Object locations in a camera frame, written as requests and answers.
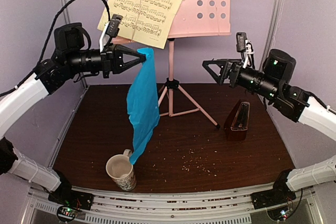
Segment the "dark red wooden metronome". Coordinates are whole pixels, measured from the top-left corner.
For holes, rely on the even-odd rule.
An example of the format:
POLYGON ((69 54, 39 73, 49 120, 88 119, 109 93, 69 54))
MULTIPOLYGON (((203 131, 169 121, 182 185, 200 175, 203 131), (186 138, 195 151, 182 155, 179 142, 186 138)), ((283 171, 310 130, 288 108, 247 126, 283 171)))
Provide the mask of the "dark red wooden metronome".
POLYGON ((227 141, 243 141, 249 128, 250 103, 238 100, 224 123, 227 141))

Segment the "blue sheet music page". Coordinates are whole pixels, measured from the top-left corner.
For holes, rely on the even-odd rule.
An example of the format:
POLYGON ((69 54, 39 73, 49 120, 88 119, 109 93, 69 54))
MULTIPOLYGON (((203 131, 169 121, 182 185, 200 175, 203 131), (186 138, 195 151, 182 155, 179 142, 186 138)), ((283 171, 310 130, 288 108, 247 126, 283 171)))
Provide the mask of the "blue sheet music page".
POLYGON ((141 48, 138 52, 145 54, 146 61, 127 95, 127 112, 133 126, 133 154, 130 156, 132 165, 144 153, 160 120, 154 50, 141 48))

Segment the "pink music stand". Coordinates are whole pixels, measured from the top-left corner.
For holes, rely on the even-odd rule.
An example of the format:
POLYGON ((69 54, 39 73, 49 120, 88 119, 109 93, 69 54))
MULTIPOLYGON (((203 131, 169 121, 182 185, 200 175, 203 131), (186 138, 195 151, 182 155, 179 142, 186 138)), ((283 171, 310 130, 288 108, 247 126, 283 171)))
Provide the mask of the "pink music stand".
MULTIPOLYGON (((169 49, 169 76, 159 93, 169 101, 168 116, 173 111, 174 91, 179 90, 187 98, 190 95, 174 79, 174 41, 177 38, 228 36, 230 34, 230 0, 183 0, 172 22, 165 44, 169 49)), ((134 42, 117 36, 117 42, 134 42)))

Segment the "yellow sheet music page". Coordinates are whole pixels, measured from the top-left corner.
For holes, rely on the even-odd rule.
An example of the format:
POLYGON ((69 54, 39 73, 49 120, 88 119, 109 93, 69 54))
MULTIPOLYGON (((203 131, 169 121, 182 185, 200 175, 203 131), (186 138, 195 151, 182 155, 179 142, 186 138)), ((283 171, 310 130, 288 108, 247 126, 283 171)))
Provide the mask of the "yellow sheet music page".
POLYGON ((150 47, 165 47, 183 0, 108 0, 110 14, 121 15, 118 35, 150 47))

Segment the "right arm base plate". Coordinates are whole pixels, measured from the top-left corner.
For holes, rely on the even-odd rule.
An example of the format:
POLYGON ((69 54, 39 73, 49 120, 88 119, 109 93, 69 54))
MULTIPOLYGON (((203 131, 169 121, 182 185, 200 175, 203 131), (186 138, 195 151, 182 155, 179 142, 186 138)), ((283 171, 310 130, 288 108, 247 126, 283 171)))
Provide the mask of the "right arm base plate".
POLYGON ((270 189, 251 194, 251 201, 254 209, 269 208, 287 203, 288 200, 295 200, 296 193, 289 191, 284 193, 281 190, 270 189))

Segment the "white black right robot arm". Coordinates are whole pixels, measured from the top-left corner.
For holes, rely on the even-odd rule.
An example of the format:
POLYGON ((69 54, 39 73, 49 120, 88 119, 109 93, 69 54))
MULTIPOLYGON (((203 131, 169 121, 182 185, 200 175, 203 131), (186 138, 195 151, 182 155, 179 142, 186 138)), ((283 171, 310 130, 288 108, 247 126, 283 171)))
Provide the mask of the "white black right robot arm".
POLYGON ((241 86, 256 93, 286 118, 335 139, 335 111, 314 93, 290 85, 296 60, 286 52, 272 49, 262 71, 237 59, 205 60, 202 66, 219 85, 229 79, 232 88, 241 86))

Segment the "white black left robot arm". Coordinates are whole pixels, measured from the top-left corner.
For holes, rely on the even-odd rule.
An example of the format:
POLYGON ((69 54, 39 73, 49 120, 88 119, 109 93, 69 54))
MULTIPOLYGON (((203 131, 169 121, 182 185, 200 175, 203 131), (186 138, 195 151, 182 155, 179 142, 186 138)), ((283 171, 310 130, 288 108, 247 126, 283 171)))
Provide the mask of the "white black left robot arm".
POLYGON ((54 31, 55 51, 51 58, 39 63, 28 79, 1 100, 1 174, 11 173, 40 185, 64 205, 76 197, 71 183, 61 172, 25 157, 6 139, 6 132, 36 103, 53 94, 75 75, 120 74, 140 63, 146 56, 123 45, 112 44, 119 28, 115 21, 103 29, 99 48, 91 48, 91 39, 81 23, 63 25, 54 31))

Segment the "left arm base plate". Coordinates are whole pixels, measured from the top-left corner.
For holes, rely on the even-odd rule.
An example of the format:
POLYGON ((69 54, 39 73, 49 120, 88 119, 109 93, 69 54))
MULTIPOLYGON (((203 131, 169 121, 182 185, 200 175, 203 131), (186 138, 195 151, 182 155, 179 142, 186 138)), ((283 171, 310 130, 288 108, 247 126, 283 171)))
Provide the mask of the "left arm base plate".
POLYGON ((93 203, 94 195, 90 193, 82 193, 73 191, 69 198, 61 199, 56 195, 49 194, 48 200, 70 207, 75 210, 90 210, 93 203))

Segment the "clear plastic metronome cover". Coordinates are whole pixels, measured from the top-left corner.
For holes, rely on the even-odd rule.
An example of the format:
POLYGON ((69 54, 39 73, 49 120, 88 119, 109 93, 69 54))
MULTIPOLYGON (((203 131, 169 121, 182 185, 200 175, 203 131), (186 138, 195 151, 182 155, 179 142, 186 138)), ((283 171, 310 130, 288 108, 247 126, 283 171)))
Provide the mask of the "clear plastic metronome cover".
POLYGON ((240 102, 236 114, 230 126, 232 131, 246 131, 249 126, 250 103, 240 102))

